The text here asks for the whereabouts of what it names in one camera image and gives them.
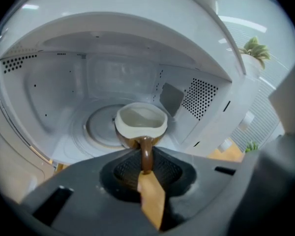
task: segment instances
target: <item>ventilation holes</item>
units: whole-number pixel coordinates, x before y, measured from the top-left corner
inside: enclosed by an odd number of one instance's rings
[[[163,70],[159,73],[159,78],[162,78],[162,74],[163,74]],[[159,83],[157,83],[157,85],[156,85],[156,91],[158,91],[158,89],[159,89]]]
[[[217,87],[193,78],[189,90],[182,102],[182,106],[184,106],[195,118],[200,120],[213,101],[217,90]]]
[[[13,58],[13,59],[12,58],[4,59],[2,61],[2,65],[4,68],[3,73],[6,74],[7,72],[22,68],[21,64],[23,64],[24,59],[32,59],[32,58],[36,58],[36,57],[37,57],[37,55],[27,55],[27,56],[22,56],[22,57]]]
[[[77,56],[81,56],[81,59],[86,59],[87,58],[86,54],[77,54]]]
[[[7,55],[21,55],[28,52],[34,53],[37,52],[37,50],[35,48],[24,48],[20,43],[18,43],[10,48],[10,50],[7,52]]]

